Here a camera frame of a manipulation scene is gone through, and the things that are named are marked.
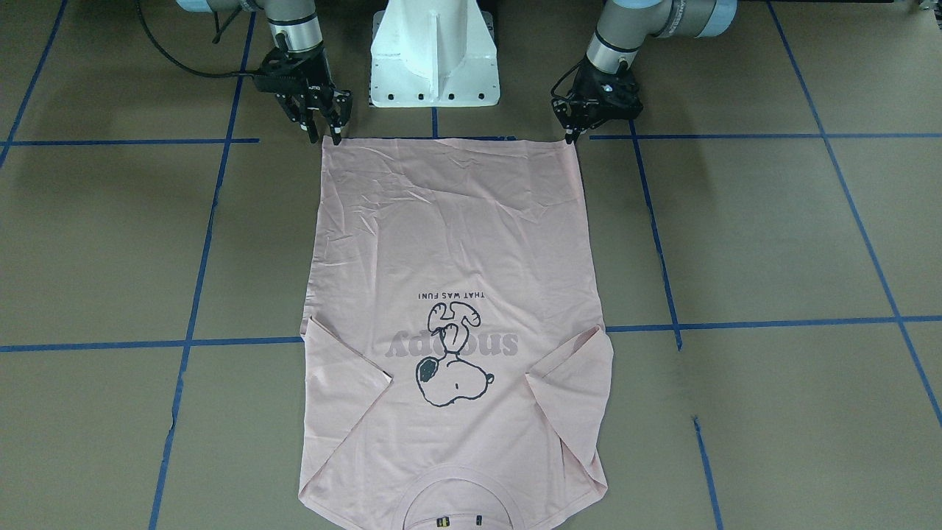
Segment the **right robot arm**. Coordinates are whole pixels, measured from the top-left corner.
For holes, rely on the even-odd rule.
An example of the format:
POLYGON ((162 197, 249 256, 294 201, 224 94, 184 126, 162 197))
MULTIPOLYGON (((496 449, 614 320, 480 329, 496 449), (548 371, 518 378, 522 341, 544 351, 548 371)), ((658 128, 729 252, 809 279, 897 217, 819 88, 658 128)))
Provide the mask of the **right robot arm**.
POLYGON ((274 46, 255 70, 235 75, 252 80, 259 93, 272 94, 310 142, 321 138, 315 123, 320 115, 330 140, 340 144, 353 101, 334 83, 314 1, 179 1, 178 6, 191 13, 262 13, 274 46))

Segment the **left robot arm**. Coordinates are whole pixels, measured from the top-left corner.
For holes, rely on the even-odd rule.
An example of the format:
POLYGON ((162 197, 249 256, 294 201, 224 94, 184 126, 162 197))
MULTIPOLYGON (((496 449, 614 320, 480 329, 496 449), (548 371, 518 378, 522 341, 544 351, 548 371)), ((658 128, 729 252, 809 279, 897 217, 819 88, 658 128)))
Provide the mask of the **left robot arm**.
POLYGON ((645 39, 720 35, 732 24, 737 1, 606 1, 584 56, 566 74, 565 94, 550 91, 551 107, 574 144, 587 130, 608 121, 630 121, 643 110, 631 67, 645 39))

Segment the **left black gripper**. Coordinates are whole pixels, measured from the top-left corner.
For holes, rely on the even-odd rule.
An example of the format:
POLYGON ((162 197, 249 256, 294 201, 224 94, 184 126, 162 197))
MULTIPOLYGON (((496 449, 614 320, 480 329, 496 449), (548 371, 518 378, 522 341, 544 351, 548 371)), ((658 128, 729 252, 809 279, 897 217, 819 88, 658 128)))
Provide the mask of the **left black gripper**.
POLYGON ((579 60, 552 87, 552 110, 566 144, 607 121, 638 118, 643 110, 639 92, 633 71, 623 61, 610 74, 588 58, 579 60))

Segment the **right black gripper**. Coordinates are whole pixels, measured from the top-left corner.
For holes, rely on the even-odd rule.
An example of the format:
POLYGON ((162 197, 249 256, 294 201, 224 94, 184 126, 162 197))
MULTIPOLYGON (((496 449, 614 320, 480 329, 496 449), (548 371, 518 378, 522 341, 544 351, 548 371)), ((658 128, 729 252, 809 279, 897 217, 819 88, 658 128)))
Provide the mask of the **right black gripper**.
POLYGON ((287 118, 306 131, 310 144, 319 142, 315 110, 326 118, 333 144, 342 141, 353 101, 349 91, 333 83, 323 45, 306 52, 270 50, 255 71, 255 87, 261 93, 275 95, 287 118))

